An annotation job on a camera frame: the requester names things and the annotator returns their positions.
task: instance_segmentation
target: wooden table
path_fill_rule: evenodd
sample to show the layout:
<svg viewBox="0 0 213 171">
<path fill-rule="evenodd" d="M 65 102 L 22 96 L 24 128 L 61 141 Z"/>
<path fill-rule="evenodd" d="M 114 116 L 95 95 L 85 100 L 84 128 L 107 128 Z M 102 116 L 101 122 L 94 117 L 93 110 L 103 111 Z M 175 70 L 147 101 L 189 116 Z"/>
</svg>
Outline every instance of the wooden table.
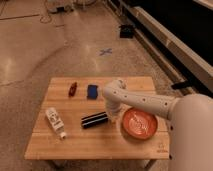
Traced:
<svg viewBox="0 0 213 171">
<path fill-rule="evenodd" d="M 168 159 L 169 135 L 165 121 L 158 118 L 158 130 L 147 141 L 127 135 L 121 127 L 123 105 L 116 124 L 111 122 L 89 129 L 81 128 L 81 118 L 105 111 L 101 89 L 115 77 L 53 78 L 38 114 L 25 159 Z M 155 93 L 150 77 L 124 77 L 128 90 Z M 68 97 L 70 85 L 77 81 L 74 97 Z M 87 100 L 87 85 L 98 85 L 97 100 Z M 65 124 L 68 138 L 60 140 L 45 117 L 45 110 L 55 107 Z"/>
</svg>

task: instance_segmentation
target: concrete floor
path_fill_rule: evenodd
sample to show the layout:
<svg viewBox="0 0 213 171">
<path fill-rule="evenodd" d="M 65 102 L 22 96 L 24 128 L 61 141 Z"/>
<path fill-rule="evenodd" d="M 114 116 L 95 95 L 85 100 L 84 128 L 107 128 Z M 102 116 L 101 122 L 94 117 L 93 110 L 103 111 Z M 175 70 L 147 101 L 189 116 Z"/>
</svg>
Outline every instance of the concrete floor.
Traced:
<svg viewBox="0 0 213 171">
<path fill-rule="evenodd" d="M 43 0 L 8 1 L 0 18 L 32 14 L 45 14 Z M 119 23 L 102 3 L 52 15 L 49 24 L 39 20 L 0 20 L 0 170 L 52 170 L 43 161 L 24 160 L 51 77 L 152 76 L 159 94 L 179 95 L 137 40 L 119 38 Z M 107 48 L 112 54 L 100 56 Z M 65 170 L 142 170 L 144 163 L 70 161 Z M 151 170 L 167 170 L 167 161 L 158 161 Z"/>
</svg>

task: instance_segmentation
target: cable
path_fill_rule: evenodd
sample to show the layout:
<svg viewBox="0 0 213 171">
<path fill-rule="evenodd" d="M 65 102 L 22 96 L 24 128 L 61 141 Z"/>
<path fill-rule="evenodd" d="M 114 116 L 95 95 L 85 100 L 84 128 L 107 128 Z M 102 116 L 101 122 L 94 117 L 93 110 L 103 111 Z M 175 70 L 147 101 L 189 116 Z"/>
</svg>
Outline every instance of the cable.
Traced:
<svg viewBox="0 0 213 171">
<path fill-rule="evenodd" d="M 88 1 L 87 3 L 85 3 L 85 6 L 90 6 L 90 5 L 93 5 L 97 2 L 97 0 L 93 0 L 92 2 Z M 83 6 L 84 4 L 83 3 L 77 3 L 75 2 L 76 5 L 78 6 Z"/>
<path fill-rule="evenodd" d="M 7 4 L 7 0 L 4 0 L 3 1 L 3 6 L 2 6 L 1 11 L 0 11 L 0 16 L 3 14 L 6 4 Z"/>
<path fill-rule="evenodd" d="M 12 19 L 27 18 L 27 17 L 37 17 L 37 16 L 40 16 L 40 14 L 32 14 L 32 15 L 23 15 L 23 16 L 17 16 L 17 17 L 0 18 L 0 20 L 12 20 Z"/>
<path fill-rule="evenodd" d="M 47 16 L 48 16 L 49 19 L 48 19 L 47 21 L 44 21 L 45 16 L 44 16 L 44 15 L 41 15 L 40 23 L 42 23 L 42 24 L 48 24 L 48 23 L 52 22 L 52 17 L 51 17 L 51 15 L 50 15 L 50 13 L 48 12 L 47 0 L 44 1 L 44 7 L 45 7 L 45 9 L 46 9 Z"/>
</svg>

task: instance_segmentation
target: black object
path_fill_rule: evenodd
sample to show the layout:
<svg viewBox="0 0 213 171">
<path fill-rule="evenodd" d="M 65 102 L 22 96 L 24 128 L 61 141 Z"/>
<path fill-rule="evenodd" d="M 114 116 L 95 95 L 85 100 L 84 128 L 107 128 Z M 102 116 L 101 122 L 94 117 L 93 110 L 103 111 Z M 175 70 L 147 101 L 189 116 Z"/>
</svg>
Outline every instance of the black object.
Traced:
<svg viewBox="0 0 213 171">
<path fill-rule="evenodd" d="M 98 86 L 97 85 L 88 85 L 87 87 L 87 98 L 88 99 L 97 99 L 98 97 Z"/>
<path fill-rule="evenodd" d="M 90 128 L 102 123 L 108 122 L 108 117 L 106 112 L 101 112 L 98 114 L 94 114 L 91 116 L 87 116 L 81 119 L 81 126 L 82 128 Z"/>
<path fill-rule="evenodd" d="M 132 25 L 121 25 L 120 29 L 120 38 L 133 38 L 134 27 Z"/>
<path fill-rule="evenodd" d="M 189 81 L 184 81 L 184 82 L 173 84 L 171 87 L 174 90 L 178 90 L 178 89 L 183 89 L 187 87 L 192 87 L 192 83 Z"/>
</svg>

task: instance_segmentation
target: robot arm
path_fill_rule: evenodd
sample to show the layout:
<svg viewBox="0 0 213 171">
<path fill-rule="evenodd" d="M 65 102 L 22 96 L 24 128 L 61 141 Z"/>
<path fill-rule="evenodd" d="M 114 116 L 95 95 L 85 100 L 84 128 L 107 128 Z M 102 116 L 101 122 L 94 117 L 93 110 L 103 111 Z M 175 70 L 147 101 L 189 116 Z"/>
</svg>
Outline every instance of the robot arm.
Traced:
<svg viewBox="0 0 213 171">
<path fill-rule="evenodd" d="M 151 95 L 125 90 L 126 85 L 122 80 L 115 80 L 103 88 L 108 113 L 116 113 L 120 103 L 133 106 L 145 112 L 158 115 L 164 119 L 171 119 L 171 111 L 179 98 L 161 95 Z"/>
<path fill-rule="evenodd" d="M 129 92 L 122 80 L 103 88 L 106 111 L 120 109 L 120 103 L 171 121 L 169 171 L 213 170 L 213 100 L 191 94 L 182 98 Z"/>
</svg>

